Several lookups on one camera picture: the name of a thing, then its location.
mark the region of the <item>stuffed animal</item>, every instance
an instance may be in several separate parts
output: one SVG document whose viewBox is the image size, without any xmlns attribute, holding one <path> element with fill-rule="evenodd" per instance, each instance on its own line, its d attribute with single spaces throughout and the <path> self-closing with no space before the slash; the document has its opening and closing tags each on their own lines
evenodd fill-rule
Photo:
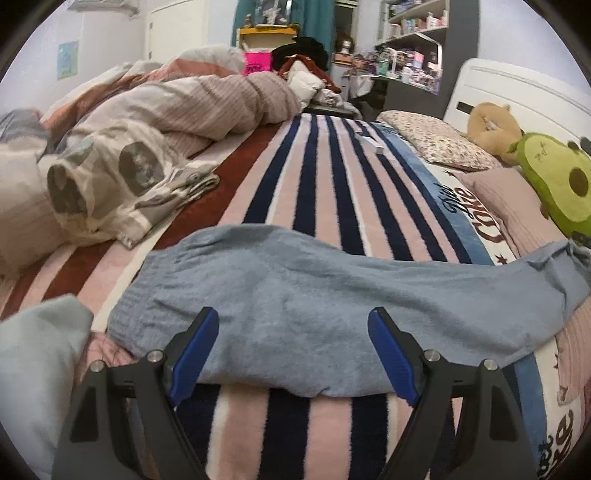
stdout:
<svg viewBox="0 0 591 480">
<path fill-rule="evenodd" d="M 477 105 L 470 114 L 466 137 L 507 165 L 516 165 L 515 154 L 508 150 L 519 141 L 522 131 L 509 110 L 509 105 L 501 107 L 489 102 Z"/>
<path fill-rule="evenodd" d="M 573 232 L 591 236 L 591 158 L 575 142 L 564 145 L 536 133 L 524 135 L 510 150 L 538 193 L 542 213 L 568 238 Z"/>
</svg>

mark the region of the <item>white wall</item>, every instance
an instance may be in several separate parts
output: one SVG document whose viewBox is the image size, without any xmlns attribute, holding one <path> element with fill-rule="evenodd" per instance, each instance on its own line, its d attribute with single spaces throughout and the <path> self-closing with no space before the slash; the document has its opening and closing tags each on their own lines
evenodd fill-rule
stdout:
<svg viewBox="0 0 591 480">
<path fill-rule="evenodd" d="M 568 48 L 524 0 L 480 0 L 478 57 L 545 73 L 591 94 Z"/>
<path fill-rule="evenodd" d="M 381 0 L 359 0 L 356 53 L 374 49 L 379 30 L 379 5 Z"/>
<path fill-rule="evenodd" d="M 155 8 L 176 3 L 175 0 L 144 0 L 147 14 Z M 238 0 L 209 0 L 209 35 L 210 45 L 230 45 L 234 15 Z"/>
<path fill-rule="evenodd" d="M 27 40 L 0 82 L 0 114 L 19 107 L 45 111 L 73 88 L 144 55 L 145 9 L 127 13 L 73 12 L 61 5 Z M 57 80 L 58 45 L 80 41 L 78 75 Z"/>
</svg>

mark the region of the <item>avocado plush toy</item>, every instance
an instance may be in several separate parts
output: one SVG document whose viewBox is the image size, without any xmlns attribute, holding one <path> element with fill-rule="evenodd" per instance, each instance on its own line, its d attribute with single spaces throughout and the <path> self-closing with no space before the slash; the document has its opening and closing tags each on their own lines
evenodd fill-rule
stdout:
<svg viewBox="0 0 591 480">
<path fill-rule="evenodd" d="M 537 133 L 524 135 L 510 150 L 562 233 L 591 236 L 591 158 L 575 142 L 564 145 Z"/>
</svg>

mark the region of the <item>pink pillow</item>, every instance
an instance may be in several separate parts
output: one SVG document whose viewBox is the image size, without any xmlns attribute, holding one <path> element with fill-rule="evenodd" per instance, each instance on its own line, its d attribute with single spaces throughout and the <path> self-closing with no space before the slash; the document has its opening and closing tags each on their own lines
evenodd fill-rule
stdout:
<svg viewBox="0 0 591 480">
<path fill-rule="evenodd" d="M 514 168 L 457 174 L 479 200 L 503 224 L 516 256 L 523 256 L 564 235 L 540 212 L 540 199 Z M 574 313 L 556 335 L 558 344 L 558 403 L 577 398 L 591 378 L 591 297 Z"/>
</svg>

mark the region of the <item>gray towel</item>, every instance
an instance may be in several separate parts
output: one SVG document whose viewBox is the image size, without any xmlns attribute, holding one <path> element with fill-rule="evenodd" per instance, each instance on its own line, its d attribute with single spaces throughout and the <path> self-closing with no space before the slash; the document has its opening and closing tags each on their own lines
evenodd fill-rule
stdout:
<svg viewBox="0 0 591 480">
<path fill-rule="evenodd" d="M 150 254 L 109 333 L 144 355 L 210 306 L 220 335 L 200 382 L 305 397 L 385 393 L 367 333 L 374 307 L 452 362 L 492 358 L 504 367 L 564 326 L 591 291 L 590 261 L 589 250 L 566 241 L 500 267 L 386 261 L 276 226 L 215 227 Z"/>
</svg>

